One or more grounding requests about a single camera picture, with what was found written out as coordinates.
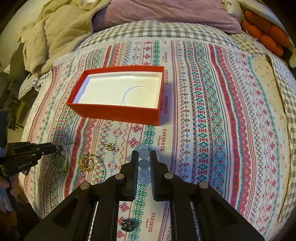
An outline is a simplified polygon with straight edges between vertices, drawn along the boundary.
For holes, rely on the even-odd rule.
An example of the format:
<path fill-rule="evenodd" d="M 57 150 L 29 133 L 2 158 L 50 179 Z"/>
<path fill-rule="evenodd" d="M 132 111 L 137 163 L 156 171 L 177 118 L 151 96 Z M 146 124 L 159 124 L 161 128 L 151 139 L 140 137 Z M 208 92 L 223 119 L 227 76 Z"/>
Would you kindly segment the black hair claw clip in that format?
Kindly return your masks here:
<path fill-rule="evenodd" d="M 126 218 L 121 223 L 121 230 L 124 232 L 132 232 L 136 228 L 138 228 L 138 221 L 135 218 Z"/>

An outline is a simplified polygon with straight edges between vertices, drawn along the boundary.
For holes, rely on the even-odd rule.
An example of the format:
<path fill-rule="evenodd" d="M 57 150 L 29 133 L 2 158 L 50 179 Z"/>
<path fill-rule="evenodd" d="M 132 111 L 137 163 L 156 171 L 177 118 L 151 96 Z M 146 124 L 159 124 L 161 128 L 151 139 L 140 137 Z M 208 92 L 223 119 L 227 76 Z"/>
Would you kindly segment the floral cream pillow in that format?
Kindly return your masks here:
<path fill-rule="evenodd" d="M 243 10 L 237 0 L 221 0 L 221 3 L 229 15 L 236 18 L 239 23 L 242 23 Z"/>

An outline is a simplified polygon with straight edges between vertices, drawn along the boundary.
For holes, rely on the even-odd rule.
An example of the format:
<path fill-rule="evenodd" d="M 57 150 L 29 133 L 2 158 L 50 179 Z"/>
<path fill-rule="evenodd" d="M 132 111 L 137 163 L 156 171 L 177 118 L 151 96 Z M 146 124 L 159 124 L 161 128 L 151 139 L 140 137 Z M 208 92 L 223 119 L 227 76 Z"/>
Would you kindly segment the red cardboard box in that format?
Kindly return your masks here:
<path fill-rule="evenodd" d="M 85 118 L 160 126 L 164 78 L 163 66 L 85 70 L 66 104 Z"/>

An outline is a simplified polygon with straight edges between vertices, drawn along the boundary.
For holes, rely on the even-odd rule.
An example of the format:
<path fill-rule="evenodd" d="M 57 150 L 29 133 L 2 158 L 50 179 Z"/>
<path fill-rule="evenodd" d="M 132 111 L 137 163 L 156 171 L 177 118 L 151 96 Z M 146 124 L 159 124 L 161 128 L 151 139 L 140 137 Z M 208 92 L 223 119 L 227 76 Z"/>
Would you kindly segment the purple pillow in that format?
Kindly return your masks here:
<path fill-rule="evenodd" d="M 241 32 L 238 20 L 227 13 L 221 1 L 111 1 L 94 15 L 92 24 L 97 32 L 145 20 L 202 24 L 230 34 Z"/>

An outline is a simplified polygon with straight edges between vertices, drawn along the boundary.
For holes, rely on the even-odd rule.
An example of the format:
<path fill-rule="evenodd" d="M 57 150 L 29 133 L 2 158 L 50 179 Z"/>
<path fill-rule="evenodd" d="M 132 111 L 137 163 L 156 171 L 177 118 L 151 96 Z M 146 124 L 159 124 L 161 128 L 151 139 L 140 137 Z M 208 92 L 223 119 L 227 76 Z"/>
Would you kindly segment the beige quilted blanket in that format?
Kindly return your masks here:
<path fill-rule="evenodd" d="M 54 62 L 75 50 L 93 34 L 92 18 L 110 1 L 49 1 L 38 18 L 22 27 L 25 70 L 34 76 L 48 72 Z"/>

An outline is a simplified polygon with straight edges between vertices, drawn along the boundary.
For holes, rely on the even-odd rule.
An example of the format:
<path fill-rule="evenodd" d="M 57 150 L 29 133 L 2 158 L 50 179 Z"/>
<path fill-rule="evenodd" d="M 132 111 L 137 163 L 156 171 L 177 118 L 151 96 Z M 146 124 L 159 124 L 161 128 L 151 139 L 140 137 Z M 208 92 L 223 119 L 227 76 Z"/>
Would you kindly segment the orange plush toy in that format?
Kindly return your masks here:
<path fill-rule="evenodd" d="M 277 25 L 250 10 L 245 10 L 242 29 L 276 56 L 290 46 L 288 35 Z"/>

